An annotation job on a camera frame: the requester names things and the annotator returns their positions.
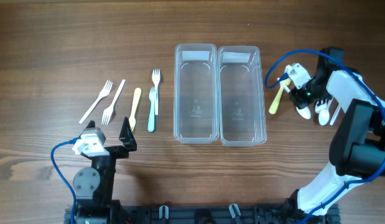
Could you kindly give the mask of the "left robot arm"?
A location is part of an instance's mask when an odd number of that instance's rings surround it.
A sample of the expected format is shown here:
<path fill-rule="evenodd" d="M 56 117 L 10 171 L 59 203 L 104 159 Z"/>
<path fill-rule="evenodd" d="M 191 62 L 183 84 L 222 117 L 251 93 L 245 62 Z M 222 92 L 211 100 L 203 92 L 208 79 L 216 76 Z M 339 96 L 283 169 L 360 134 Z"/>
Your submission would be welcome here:
<path fill-rule="evenodd" d="M 79 170 L 73 178 L 75 204 L 68 223 L 132 222 L 120 201 L 113 199 L 116 161 L 127 159 L 130 152 L 137 150 L 128 118 L 124 118 L 119 140 L 120 145 L 105 147 L 103 131 L 90 121 L 75 141 L 73 150 L 89 159 L 91 166 Z"/>

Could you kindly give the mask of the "yellow plastic spoon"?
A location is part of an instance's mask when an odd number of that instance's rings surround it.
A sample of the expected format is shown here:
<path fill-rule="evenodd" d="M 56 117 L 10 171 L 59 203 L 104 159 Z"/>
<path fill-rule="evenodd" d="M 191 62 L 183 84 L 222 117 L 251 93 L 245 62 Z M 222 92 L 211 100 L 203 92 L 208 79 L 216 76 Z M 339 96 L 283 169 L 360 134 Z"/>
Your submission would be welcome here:
<path fill-rule="evenodd" d="M 291 79 L 290 79 L 290 78 L 281 81 L 279 90 L 278 90 L 278 92 L 277 92 L 277 94 L 276 94 L 274 100 L 272 101 L 270 107 L 269 107 L 269 113 L 270 113 L 270 114 L 276 114 L 277 109 L 278 109 L 278 107 L 279 107 L 279 103 L 280 103 L 280 101 L 281 101 L 282 93 L 283 93 L 284 91 L 286 91 L 287 93 L 290 92 L 290 89 L 289 89 L 289 87 L 288 87 L 288 86 L 290 85 L 290 83 L 291 83 Z"/>

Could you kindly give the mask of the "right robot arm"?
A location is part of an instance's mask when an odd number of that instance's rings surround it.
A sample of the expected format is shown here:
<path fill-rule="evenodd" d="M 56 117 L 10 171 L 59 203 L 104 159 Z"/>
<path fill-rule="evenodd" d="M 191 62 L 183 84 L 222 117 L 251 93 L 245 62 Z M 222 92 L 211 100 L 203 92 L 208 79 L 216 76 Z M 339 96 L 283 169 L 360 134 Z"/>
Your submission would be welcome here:
<path fill-rule="evenodd" d="M 330 144 L 328 164 L 311 183 L 285 200 L 282 215 L 298 223 L 318 223 L 350 190 L 385 176 L 385 102 L 355 69 L 343 64 L 342 49 L 306 52 L 318 55 L 315 75 L 294 63 L 286 66 L 281 77 L 290 78 L 295 85 L 289 92 L 291 100 L 302 109 L 329 96 L 345 115 Z"/>

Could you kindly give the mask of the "yellow plastic fork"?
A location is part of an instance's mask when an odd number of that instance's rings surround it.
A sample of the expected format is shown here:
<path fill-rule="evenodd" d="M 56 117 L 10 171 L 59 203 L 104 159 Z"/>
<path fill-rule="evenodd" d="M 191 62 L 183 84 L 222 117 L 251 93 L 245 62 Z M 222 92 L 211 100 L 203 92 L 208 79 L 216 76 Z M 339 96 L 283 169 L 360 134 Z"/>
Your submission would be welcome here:
<path fill-rule="evenodd" d="M 142 90 L 140 88 L 136 88 L 134 90 L 133 99 L 132 99 L 132 108 L 131 108 L 131 114 L 129 117 L 129 124 L 131 127 L 131 131 L 134 131 L 135 125 L 136 125 L 136 112 L 137 107 L 139 105 L 139 100 L 141 98 Z"/>

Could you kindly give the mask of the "white spoon crossing yellow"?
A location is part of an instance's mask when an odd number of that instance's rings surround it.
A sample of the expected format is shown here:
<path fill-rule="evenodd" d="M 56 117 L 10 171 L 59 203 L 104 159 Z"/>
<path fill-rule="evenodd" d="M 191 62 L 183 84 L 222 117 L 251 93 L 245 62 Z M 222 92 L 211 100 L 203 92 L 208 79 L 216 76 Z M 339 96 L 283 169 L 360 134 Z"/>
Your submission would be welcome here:
<path fill-rule="evenodd" d="M 290 93 L 290 88 L 288 87 L 291 83 L 291 79 L 290 78 L 287 78 L 285 80 L 282 80 L 280 82 L 280 85 L 281 87 L 287 92 L 287 93 Z M 296 111 L 298 112 L 299 115 L 301 115 L 301 117 L 305 118 L 305 119 L 310 119 L 311 118 L 311 112 L 310 112 L 310 109 L 308 108 L 308 106 L 306 106 L 305 108 L 303 109 L 299 109 L 297 106 L 295 107 Z"/>

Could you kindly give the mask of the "white plastic spoon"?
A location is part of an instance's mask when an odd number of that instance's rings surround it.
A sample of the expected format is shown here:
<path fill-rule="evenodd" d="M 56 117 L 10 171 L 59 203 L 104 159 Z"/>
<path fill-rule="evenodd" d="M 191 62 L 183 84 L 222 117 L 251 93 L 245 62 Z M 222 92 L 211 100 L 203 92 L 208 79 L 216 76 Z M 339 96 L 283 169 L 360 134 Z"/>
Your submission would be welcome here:
<path fill-rule="evenodd" d="M 333 101 L 333 98 L 330 99 L 328 101 L 328 103 L 325 104 L 325 107 L 324 109 L 322 109 L 320 112 L 319 112 L 319 116 L 318 116 L 318 121 L 320 123 L 321 126 L 324 126 L 328 123 L 329 119 L 330 119 L 330 112 L 329 112 L 329 108 L 330 108 L 330 105 Z"/>
<path fill-rule="evenodd" d="M 327 107 L 327 99 L 321 99 L 318 100 L 315 104 L 314 110 L 317 114 L 321 112 L 321 110 L 324 110 Z"/>
<path fill-rule="evenodd" d="M 332 116 L 331 120 L 330 120 L 330 126 L 333 126 L 333 124 L 335 123 L 340 110 L 341 110 L 341 105 L 338 105 L 336 107 L 334 113 L 333 113 L 333 116 Z"/>

